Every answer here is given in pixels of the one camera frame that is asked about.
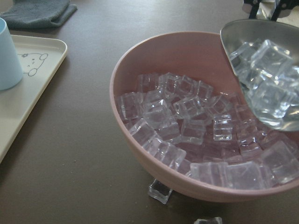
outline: white tray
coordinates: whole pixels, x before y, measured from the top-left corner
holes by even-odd
[[[23,79],[0,91],[0,163],[67,52],[58,39],[12,35]]]

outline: cartoon bear drawing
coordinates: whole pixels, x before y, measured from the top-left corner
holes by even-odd
[[[22,64],[23,73],[28,74],[28,76],[34,76],[48,57],[48,54],[30,53],[18,54],[18,56]]]

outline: clear acrylic ice cube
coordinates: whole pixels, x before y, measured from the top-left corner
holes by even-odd
[[[155,179],[151,185],[149,185],[148,195],[154,199],[157,199],[162,204],[166,204],[172,189],[162,184],[160,181]]]
[[[214,87],[206,84],[202,80],[199,81],[197,95],[202,102],[206,102],[212,95]]]
[[[201,145],[206,132],[206,126],[202,120],[184,120],[181,127],[182,141],[195,145]]]
[[[177,144],[181,140],[179,125],[174,116],[170,116],[162,121],[156,131],[164,141],[172,144]]]
[[[232,108],[232,104],[225,98],[223,94],[209,99],[205,106],[206,112],[211,118],[215,115],[225,114]]]
[[[268,78],[277,76],[281,71],[293,64],[290,52],[270,40],[265,40],[262,46],[251,57],[251,67],[260,70]]]
[[[151,90],[151,91],[148,91],[147,93],[145,93],[143,102],[144,103],[155,102],[155,101],[163,99],[163,96],[164,95],[163,95],[161,88]]]
[[[250,43],[243,43],[236,51],[230,54],[229,59],[239,80],[246,79],[250,73],[251,56],[256,52]]]
[[[262,152],[255,136],[251,135],[238,140],[240,153],[244,160],[249,161],[258,157]]]
[[[292,66],[285,69],[275,77],[275,83],[283,88],[289,88],[298,93],[299,67]]]
[[[184,75],[180,79],[176,93],[181,99],[193,97],[197,94],[198,85],[196,80]]]
[[[232,117],[230,114],[220,114],[214,116],[214,140],[229,141],[232,140]]]
[[[178,167],[178,172],[186,176],[190,175],[190,164],[191,162],[187,159],[183,159],[181,165]]]
[[[158,138],[154,138],[147,147],[147,151],[153,150],[157,151],[154,155],[156,159],[175,170],[186,156],[186,151]]]
[[[163,121],[172,115],[164,99],[145,103],[143,107],[144,111],[142,116],[154,129],[158,128]]]
[[[237,138],[243,139],[258,132],[256,120],[240,121],[237,124]]]
[[[230,188],[242,190],[265,188],[259,165],[253,161],[228,165],[226,171]]]
[[[211,219],[197,219],[194,224],[222,224],[222,218],[221,217],[215,217]]]
[[[226,162],[191,163],[191,178],[220,187],[227,187]]]
[[[201,113],[204,113],[204,108],[198,96],[192,98],[184,98],[173,104],[179,119],[191,119]]]
[[[268,166],[260,164],[259,169],[262,175],[262,180],[266,188],[272,188],[278,184],[275,175],[272,173],[272,171]]]
[[[158,88],[159,74],[140,74],[137,76],[137,92],[148,92]]]
[[[125,93],[116,98],[118,113],[123,121],[140,118],[142,114],[141,103],[143,94],[139,92]]]
[[[177,88],[180,83],[181,76],[170,72],[159,76],[159,88],[161,88],[164,99],[172,100],[177,94]]]
[[[130,129],[130,134],[133,138],[143,147],[155,137],[158,137],[156,131],[146,122],[145,119],[141,118],[137,121]]]
[[[277,86],[272,81],[262,82],[256,90],[250,90],[248,93],[252,108],[259,117],[282,118],[290,107],[292,100],[296,95],[288,89]]]
[[[262,164],[269,167],[280,184],[299,177],[299,161],[283,141],[277,141],[260,155]]]

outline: brown table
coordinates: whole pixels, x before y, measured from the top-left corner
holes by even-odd
[[[247,18],[241,0],[72,0],[60,28],[11,30],[57,38],[68,55],[0,164],[1,224],[299,223],[299,189],[243,203],[212,203],[173,192],[147,195],[151,177],[136,161],[110,107],[108,87],[121,55],[148,37],[219,33]],[[12,0],[1,0],[6,11]]]

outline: gray cloth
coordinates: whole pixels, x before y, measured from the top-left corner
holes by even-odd
[[[69,0],[14,0],[0,17],[9,29],[60,27],[75,11]]]

